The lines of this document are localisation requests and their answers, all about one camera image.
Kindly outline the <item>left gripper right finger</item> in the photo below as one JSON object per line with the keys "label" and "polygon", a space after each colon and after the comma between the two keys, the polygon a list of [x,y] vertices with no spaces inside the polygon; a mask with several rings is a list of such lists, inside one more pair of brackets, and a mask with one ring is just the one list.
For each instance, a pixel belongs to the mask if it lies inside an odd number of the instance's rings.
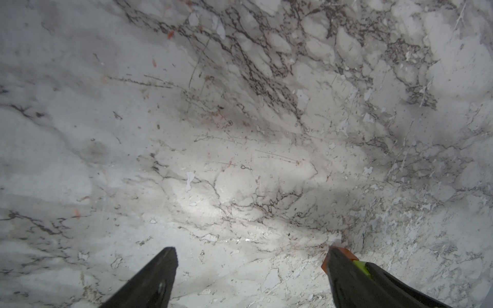
{"label": "left gripper right finger", "polygon": [[373,280],[353,263],[328,275],[336,307],[400,307],[382,295]]}

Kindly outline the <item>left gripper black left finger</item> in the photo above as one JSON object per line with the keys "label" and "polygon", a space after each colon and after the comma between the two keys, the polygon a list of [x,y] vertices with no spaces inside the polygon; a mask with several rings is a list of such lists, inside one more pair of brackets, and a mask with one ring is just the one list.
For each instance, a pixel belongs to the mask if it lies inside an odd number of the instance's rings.
{"label": "left gripper black left finger", "polygon": [[164,248],[100,307],[167,308],[177,268],[176,249]]}

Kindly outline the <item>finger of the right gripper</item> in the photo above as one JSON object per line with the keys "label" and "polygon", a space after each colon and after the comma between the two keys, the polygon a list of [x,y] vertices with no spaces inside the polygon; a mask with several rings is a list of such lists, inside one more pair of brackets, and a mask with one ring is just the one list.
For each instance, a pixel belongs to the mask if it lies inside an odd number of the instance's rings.
{"label": "finger of the right gripper", "polygon": [[365,267],[370,273],[378,291],[402,307],[451,307],[413,289],[374,263],[366,263]]}

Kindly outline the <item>green lego brick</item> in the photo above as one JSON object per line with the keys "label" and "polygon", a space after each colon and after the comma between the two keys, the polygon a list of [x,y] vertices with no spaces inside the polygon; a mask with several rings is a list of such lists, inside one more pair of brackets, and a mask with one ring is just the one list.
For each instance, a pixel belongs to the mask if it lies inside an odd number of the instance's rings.
{"label": "green lego brick", "polygon": [[366,267],[366,262],[364,261],[359,261],[359,260],[353,260],[353,264],[363,272],[363,274],[368,277],[369,279],[372,279],[371,273],[368,271]]}

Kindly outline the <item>orange lego brick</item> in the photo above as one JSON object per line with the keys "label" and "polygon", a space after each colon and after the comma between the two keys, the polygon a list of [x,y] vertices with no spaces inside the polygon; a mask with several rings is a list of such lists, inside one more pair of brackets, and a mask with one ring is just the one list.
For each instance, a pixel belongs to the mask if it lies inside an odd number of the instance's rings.
{"label": "orange lego brick", "polygon": [[359,259],[347,248],[339,246],[330,246],[323,262],[322,270],[325,274],[329,275],[335,273],[337,269],[344,269],[353,261],[358,261]]}

